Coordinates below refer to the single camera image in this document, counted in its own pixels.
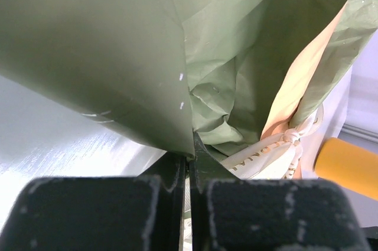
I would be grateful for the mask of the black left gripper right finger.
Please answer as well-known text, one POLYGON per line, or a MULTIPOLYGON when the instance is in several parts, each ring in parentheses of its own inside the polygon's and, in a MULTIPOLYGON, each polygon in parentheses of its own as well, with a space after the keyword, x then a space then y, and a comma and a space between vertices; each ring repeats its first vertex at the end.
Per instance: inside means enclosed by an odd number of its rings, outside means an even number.
POLYGON ((194 250, 369 250, 350 203, 326 180, 240 180, 198 135, 189 163, 194 250))

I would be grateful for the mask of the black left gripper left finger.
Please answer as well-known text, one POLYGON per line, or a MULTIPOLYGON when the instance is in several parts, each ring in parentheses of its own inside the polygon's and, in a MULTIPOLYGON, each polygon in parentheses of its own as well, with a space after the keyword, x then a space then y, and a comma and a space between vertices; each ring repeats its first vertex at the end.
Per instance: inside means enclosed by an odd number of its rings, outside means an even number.
POLYGON ((178 250, 185 158, 164 154, 137 177, 43 177, 20 192, 2 250, 178 250))

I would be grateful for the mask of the cream printed ribbon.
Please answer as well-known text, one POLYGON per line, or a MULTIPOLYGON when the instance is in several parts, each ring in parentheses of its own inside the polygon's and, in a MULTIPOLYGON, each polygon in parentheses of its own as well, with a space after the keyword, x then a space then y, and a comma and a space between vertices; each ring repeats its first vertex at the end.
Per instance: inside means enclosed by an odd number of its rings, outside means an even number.
POLYGON ((241 180, 291 179, 303 154, 301 138, 322 123, 323 105, 294 128, 269 136, 222 160, 221 164, 241 180))

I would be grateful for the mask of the green and peach wrapping paper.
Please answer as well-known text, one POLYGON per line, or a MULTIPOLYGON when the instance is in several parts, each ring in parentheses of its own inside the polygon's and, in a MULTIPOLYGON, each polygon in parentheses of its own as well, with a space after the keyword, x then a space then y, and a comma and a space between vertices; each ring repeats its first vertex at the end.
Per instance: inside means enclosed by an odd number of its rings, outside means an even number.
POLYGON ((301 124, 377 0, 1 0, 1 75, 133 141, 228 157, 301 124))

